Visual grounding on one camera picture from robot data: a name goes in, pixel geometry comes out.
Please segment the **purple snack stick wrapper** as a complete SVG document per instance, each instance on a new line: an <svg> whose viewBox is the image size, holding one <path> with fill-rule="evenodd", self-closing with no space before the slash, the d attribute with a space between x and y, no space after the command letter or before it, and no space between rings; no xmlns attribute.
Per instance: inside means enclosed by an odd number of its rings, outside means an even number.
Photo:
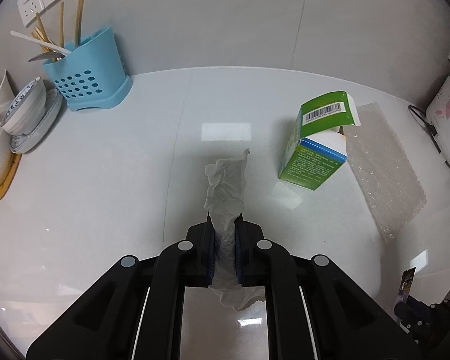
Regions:
<svg viewBox="0 0 450 360"><path fill-rule="evenodd" d="M402 272L401 283L399 286L397 299L396 299L396 302L395 302L393 308L396 308L399 303L407 302L407 297L409 296L415 273L416 273L416 267L412 267L412 268Z"/></svg>

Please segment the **white cup with sticks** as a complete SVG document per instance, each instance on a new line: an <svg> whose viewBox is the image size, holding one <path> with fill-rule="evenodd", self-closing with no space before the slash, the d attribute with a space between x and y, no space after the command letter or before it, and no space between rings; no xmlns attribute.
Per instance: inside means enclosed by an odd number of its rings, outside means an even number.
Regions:
<svg viewBox="0 0 450 360"><path fill-rule="evenodd" d="M15 98L15 93L9 82L9 73L4 70L4 74L0 83L0 116L4 116L9 110L12 100Z"/></svg>

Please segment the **green white carton box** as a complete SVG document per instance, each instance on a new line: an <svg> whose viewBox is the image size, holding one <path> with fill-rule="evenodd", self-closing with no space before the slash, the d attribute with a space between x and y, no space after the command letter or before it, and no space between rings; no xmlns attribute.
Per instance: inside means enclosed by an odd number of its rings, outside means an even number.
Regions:
<svg viewBox="0 0 450 360"><path fill-rule="evenodd" d="M345 91L303 103L280 165L280 180L316 190L347 161L343 127L360 125L354 100Z"/></svg>

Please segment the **blue utensil holder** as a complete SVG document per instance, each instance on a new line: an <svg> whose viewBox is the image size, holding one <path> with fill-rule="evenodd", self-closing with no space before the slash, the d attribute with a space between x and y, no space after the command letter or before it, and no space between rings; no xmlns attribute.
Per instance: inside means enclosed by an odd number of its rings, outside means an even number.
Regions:
<svg viewBox="0 0 450 360"><path fill-rule="evenodd" d="M42 64L49 79L71 111L116 107L132 88L125 73L111 27L83 38L79 46L65 45L71 53Z"/></svg>

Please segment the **white wall switch plate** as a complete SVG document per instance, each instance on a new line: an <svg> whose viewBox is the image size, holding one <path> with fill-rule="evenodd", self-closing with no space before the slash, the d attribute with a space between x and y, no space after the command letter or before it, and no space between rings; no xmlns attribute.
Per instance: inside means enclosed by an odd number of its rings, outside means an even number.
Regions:
<svg viewBox="0 0 450 360"><path fill-rule="evenodd" d="M36 14L44 11L42 0L17 0L17 8L24 27L28 27L34 20Z"/></svg>

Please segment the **blue patterned ceramic bowl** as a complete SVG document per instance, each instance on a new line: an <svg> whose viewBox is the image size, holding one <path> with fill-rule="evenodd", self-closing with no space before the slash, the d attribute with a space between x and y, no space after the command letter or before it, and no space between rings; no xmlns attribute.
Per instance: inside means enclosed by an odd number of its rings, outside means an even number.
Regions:
<svg viewBox="0 0 450 360"><path fill-rule="evenodd" d="M1 128L12 136L30 133L44 114L47 90L40 77L29 82L12 100Z"/></svg>

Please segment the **wooden chopsticks bundle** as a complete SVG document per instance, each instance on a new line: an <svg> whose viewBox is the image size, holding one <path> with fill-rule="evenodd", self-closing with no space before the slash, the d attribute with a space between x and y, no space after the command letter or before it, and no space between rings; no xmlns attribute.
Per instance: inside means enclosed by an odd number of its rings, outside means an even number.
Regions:
<svg viewBox="0 0 450 360"><path fill-rule="evenodd" d="M74 21L74 47L78 47L81 42L84 3L85 0L78 0L77 2ZM31 36L37 41L43 41L45 45L40 46L40 48L42 49L42 53L30 58L28 62L41 61L46 59L57 62L58 60L63 59L66 54L63 54L58 49L50 48L49 45L62 49L65 48L65 3L61 2L58 8L58 42L54 42L47 34L41 16L39 14L36 14L35 18L37 19L38 25L35 26L32 30Z"/></svg>

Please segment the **bubble wrap sheet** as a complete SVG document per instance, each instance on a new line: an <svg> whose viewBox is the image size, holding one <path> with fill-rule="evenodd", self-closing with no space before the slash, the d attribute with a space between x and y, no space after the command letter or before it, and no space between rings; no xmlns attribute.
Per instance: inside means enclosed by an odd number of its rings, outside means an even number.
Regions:
<svg viewBox="0 0 450 360"><path fill-rule="evenodd" d="M424 208L427 198L378 103L357 107L361 124L344 127L348 163L376 228L386 242Z"/></svg>

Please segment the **white plastic spoon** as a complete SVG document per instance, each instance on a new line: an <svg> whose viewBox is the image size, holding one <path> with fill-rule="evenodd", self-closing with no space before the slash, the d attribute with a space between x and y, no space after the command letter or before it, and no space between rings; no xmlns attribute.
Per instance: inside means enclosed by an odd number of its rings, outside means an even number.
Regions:
<svg viewBox="0 0 450 360"><path fill-rule="evenodd" d="M70 55L71 54L71 51L68 50L68 49L65 49L64 47L60 47L60 46L57 46L55 44L52 44L52 43L49 43L49 42L46 42L46 41L42 41L40 39L35 39L33 37L29 37L29 36L27 36L25 34L16 32L14 30L10 30L9 34L11 36L15 37L15 38L20 38L20 39L23 39L25 41L29 41L29 42L32 42L34 44L40 45L41 47L49 48L49 49L54 50L54 51L56 51L58 53L61 53L63 55Z"/></svg>

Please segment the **wooden cutting board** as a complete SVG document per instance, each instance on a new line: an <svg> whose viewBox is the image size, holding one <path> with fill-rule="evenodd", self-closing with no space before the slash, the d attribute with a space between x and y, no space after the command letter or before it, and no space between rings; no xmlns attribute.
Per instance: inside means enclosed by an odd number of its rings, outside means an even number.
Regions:
<svg viewBox="0 0 450 360"><path fill-rule="evenodd" d="M4 180L0 183L0 200L2 200L5 197L5 194L9 191L11 183L17 173L22 156L22 154L12 154L9 169L5 174Z"/></svg>

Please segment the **white tissue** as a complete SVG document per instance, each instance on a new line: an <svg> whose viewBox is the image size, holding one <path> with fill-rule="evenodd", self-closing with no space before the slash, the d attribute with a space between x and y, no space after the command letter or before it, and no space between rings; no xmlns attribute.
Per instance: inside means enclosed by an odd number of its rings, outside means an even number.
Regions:
<svg viewBox="0 0 450 360"><path fill-rule="evenodd" d="M236 274L235 220L245 209L245 169L249 150L236 158L221 158L205 166L209 187L204 209L215 230L215 264L211 288L221 304L244 311L265 300L261 287L242 287Z"/></svg>

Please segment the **grey ceramic plate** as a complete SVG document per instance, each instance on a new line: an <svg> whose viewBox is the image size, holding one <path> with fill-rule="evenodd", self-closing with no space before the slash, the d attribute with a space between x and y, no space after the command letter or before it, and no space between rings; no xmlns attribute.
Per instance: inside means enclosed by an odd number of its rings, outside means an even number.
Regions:
<svg viewBox="0 0 450 360"><path fill-rule="evenodd" d="M12 136L10 150L14 154L26 154L34 150L46 138L61 112L63 100L62 94L56 88L47 91L44 114L38 124L28 134Z"/></svg>

